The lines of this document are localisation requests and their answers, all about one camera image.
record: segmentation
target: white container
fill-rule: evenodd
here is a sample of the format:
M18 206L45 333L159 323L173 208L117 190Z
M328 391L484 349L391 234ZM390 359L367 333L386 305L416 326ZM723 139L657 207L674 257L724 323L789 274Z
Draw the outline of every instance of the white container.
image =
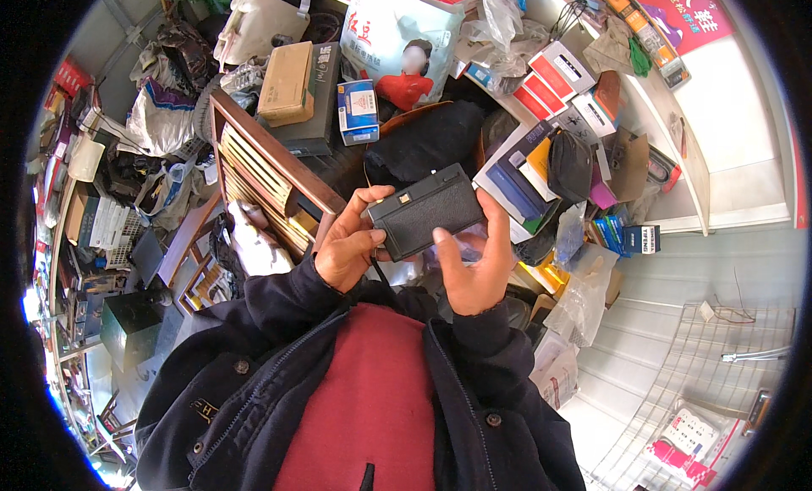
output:
M242 65L254 56L265 57L274 49L274 35L301 40L310 19L302 19L295 6L282 0L231 0L231 15L218 35L214 59L223 65Z
M87 133L82 132L71 154L71 162L67 164L67 175L77 181L93 182L103 152L103 143L94 142Z

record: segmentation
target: navy jacket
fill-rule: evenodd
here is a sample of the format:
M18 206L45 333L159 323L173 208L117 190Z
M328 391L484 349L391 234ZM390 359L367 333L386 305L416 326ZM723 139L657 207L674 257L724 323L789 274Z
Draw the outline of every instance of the navy jacket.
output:
M508 327L502 304L448 324L432 318L428 295L395 296L378 282L341 295L313 258L289 274L250 277L245 299L196 314L202 330L172 352L141 407L139 486L270 490L330 367L337 331L360 301L426 323L437 489L585 489L569 424L528 379L529 340ZM362 479L359 489L374 489Z

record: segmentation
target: red sweater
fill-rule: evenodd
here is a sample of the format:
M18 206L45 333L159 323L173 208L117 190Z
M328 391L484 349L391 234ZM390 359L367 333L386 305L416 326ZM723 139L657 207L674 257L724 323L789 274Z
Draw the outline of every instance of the red sweater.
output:
M434 81L422 75L384 75L375 84L375 92L401 110L412 110L414 104L420 100L420 95L428 95Z
M310 397L274 491L433 490L433 384L424 325L373 304L354 307L324 380Z

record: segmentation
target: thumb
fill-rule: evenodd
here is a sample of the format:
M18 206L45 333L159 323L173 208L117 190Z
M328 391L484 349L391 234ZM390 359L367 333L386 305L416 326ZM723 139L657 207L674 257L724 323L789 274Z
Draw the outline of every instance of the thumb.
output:
M350 261L352 257L369 252L387 238L385 230L360 230L347 238L333 242L336 255L343 261Z
M437 245L437 260L442 270L442 282L446 287L459 282L465 274L465 266L462 265L460 248L457 247L454 238L448 230L441 227L434 229L431 236Z

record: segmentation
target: white wall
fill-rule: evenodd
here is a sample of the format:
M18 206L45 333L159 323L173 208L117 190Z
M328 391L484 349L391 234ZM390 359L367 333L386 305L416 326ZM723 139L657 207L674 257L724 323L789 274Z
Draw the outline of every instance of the white wall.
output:
M799 307L807 236L789 224L663 236L662 251L624 260L621 298L604 314L590 348L578 354L581 391L561 414L570 421L586 472L618 441L668 355L685 303Z
M157 27L165 22L162 11L151 22L147 20L154 16L156 9L161 9L160 0L117 0L117 2L130 23L140 24L144 28L141 35L145 40L155 39ZM140 40L140 43L146 46L146 41ZM141 49L134 44L127 44L126 30L116 21L104 1L96 0L76 30L67 51L99 82L108 59L122 44L127 47L112 65L107 77L101 80L99 96L105 114L123 124L132 102L136 99L136 86L130 81L129 75Z

